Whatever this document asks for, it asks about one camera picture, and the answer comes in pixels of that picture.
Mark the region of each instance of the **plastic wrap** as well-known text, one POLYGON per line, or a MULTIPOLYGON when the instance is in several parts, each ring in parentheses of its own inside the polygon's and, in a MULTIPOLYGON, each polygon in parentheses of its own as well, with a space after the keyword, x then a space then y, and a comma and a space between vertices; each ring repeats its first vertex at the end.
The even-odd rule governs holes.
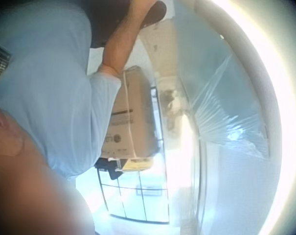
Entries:
POLYGON ((265 124, 250 78, 223 37, 175 1, 179 77, 200 139, 268 158, 265 124))

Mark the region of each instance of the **light blue shirt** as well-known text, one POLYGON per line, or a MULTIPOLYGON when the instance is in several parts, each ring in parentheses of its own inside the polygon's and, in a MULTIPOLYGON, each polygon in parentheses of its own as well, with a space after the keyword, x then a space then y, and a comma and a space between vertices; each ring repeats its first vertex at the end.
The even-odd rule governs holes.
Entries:
POLYGON ((0 108, 67 179, 99 158, 121 85, 103 73, 87 77, 90 44, 90 22, 72 5, 28 4, 0 17, 0 46, 12 55, 0 108))

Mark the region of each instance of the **window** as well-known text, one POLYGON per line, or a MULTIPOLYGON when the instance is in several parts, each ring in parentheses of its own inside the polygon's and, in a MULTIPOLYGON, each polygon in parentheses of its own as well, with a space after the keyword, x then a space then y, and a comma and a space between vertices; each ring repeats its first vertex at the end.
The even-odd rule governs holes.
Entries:
POLYGON ((168 224, 166 160, 156 88, 152 88, 151 94, 160 146, 160 152, 154 157, 154 165, 142 172, 124 173, 114 181, 108 172, 98 170, 98 176, 111 216, 143 223, 168 224))

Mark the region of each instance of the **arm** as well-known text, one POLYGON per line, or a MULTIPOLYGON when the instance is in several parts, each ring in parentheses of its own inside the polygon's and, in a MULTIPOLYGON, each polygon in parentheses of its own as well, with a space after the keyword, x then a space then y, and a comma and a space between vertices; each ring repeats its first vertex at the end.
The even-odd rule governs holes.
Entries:
POLYGON ((141 23, 157 0, 132 0, 128 15, 108 40, 99 72, 119 76, 133 50, 141 23))

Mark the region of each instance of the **hand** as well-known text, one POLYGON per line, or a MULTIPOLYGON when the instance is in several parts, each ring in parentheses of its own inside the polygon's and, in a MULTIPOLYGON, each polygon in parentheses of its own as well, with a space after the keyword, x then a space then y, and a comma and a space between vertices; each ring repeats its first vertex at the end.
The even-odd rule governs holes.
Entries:
POLYGON ((131 8, 137 12, 148 12, 157 0, 132 0, 131 8))

